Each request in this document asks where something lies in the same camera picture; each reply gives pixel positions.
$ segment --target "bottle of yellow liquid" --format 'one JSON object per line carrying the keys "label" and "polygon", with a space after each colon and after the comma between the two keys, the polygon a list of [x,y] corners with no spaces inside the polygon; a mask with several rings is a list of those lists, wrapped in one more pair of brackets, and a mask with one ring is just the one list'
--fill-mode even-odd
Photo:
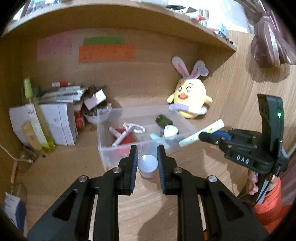
{"label": "bottle of yellow liquid", "polygon": [[28,102],[28,104],[26,104],[26,108],[34,132],[37,136],[39,143],[42,146],[43,151],[46,153],[52,153],[55,150],[55,144],[46,126],[43,113],[41,112],[38,106],[36,96],[33,94],[29,78],[24,80],[24,87],[25,97]]}

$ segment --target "transparent storage bin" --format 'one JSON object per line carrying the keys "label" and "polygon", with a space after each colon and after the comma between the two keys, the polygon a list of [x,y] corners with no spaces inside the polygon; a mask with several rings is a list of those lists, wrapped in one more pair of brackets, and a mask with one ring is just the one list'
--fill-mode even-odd
{"label": "transparent storage bin", "polygon": [[[151,133],[160,134],[160,127],[155,119],[159,114],[171,119],[179,130],[179,134],[173,137],[152,140]],[[123,124],[134,123],[146,128],[145,134],[132,133],[134,143],[112,147],[113,134],[109,126],[115,129],[123,128]],[[181,149],[179,142],[184,138],[197,132],[197,129],[175,110],[169,110],[168,105],[164,106],[140,106],[115,108],[109,111],[99,111],[97,114],[98,147],[102,164],[105,170],[118,166],[120,159],[127,157],[131,145],[137,145],[139,158],[143,155],[157,155],[157,146],[163,144],[167,155]]]}

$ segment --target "pink inner ear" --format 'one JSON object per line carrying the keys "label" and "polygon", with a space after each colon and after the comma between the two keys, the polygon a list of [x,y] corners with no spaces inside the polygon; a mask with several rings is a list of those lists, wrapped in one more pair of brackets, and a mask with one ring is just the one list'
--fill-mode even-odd
{"label": "pink inner ear", "polygon": [[183,75],[183,77],[189,77],[189,73],[186,70],[184,70],[180,64],[178,64],[178,70]]}
{"label": "pink inner ear", "polygon": [[195,71],[194,74],[192,75],[192,78],[196,78],[197,75],[198,75],[198,71]]}

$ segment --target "plush toy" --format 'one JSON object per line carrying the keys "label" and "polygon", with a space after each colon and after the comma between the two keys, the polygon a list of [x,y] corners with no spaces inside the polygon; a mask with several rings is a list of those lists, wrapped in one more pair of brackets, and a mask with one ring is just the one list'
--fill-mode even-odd
{"label": "plush toy", "polygon": [[207,76],[209,71],[205,63],[199,60],[195,63],[191,75],[189,75],[183,60],[173,57],[172,63],[176,70],[183,76],[179,80],[175,92],[168,97],[170,110],[177,110],[185,118],[193,119],[198,115],[204,115],[207,108],[204,103],[210,104],[212,98],[205,94],[205,86],[199,76]]}

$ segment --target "metal bolt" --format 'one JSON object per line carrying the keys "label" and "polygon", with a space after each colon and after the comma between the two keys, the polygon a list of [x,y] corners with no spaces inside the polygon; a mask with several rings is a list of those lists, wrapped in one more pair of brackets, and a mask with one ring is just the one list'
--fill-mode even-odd
{"label": "metal bolt", "polygon": [[218,180],[216,176],[209,176],[208,179],[211,183],[215,183]]}
{"label": "metal bolt", "polygon": [[85,182],[87,180],[87,176],[80,176],[79,178],[78,178],[78,181],[79,182],[81,182],[81,183],[83,183],[83,182]]}
{"label": "metal bolt", "polygon": [[180,167],[174,168],[174,173],[181,173],[181,172],[182,172],[182,168],[180,168]]}
{"label": "metal bolt", "polygon": [[113,168],[113,172],[114,173],[120,173],[121,172],[121,168],[120,167],[114,167]]}

